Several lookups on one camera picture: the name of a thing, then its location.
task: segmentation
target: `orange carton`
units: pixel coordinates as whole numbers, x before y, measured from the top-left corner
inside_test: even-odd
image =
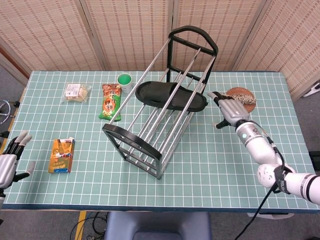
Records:
[[[54,139],[50,156],[48,172],[70,173],[72,158],[74,156],[75,139]]]

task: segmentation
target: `table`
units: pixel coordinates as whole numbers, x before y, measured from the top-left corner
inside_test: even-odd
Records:
[[[161,180],[123,161],[102,132],[102,84],[120,71],[33,71],[9,139],[28,130],[18,172],[36,161],[32,177],[14,183],[4,209],[147,210],[255,212],[267,190],[234,128],[213,129],[222,119],[212,100],[196,113]],[[130,72],[133,81],[143,74]],[[162,72],[149,72],[156,81]],[[88,102],[61,103],[65,83],[92,86]],[[205,92],[245,87],[257,98],[251,117],[270,133],[285,161],[300,173],[314,173],[285,77],[278,72],[212,72]],[[141,103],[132,97],[115,123],[127,128]],[[152,107],[145,107],[148,116]],[[75,138],[71,173],[50,174],[55,138]],[[262,212],[318,212],[319,207],[284,193],[272,194]]]

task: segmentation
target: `floor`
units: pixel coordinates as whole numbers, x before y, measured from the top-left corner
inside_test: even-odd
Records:
[[[0,99],[20,99],[24,87],[0,67]],[[320,93],[299,99],[295,104],[296,114],[309,151],[320,151]],[[0,126],[0,132],[8,129],[9,123]],[[231,240],[243,229],[250,218],[246,213],[211,213],[213,240]],[[70,232],[78,222],[78,211],[2,210],[0,239],[61,240],[69,239]],[[241,239],[246,240],[305,240],[320,237],[320,214],[296,214],[283,220],[257,218]],[[103,231],[105,222],[98,220],[96,228]],[[92,220],[84,227],[83,240],[97,236],[92,229]]]

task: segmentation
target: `round coaster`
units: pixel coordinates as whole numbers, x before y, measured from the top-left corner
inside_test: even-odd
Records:
[[[250,92],[248,89],[243,88],[243,87],[233,87],[233,88],[229,89],[225,94],[227,94],[227,95],[246,94],[246,95],[254,96],[252,92]],[[248,111],[248,113],[251,113],[255,109],[256,103],[243,104],[243,106]]]

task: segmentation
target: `snack bag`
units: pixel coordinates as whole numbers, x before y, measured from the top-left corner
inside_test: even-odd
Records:
[[[61,102],[86,102],[91,86],[83,83],[66,83]]]
[[[103,102],[102,112],[99,114],[100,119],[111,120],[120,107],[121,86],[119,84],[103,84]],[[120,121],[120,114],[115,121]]]

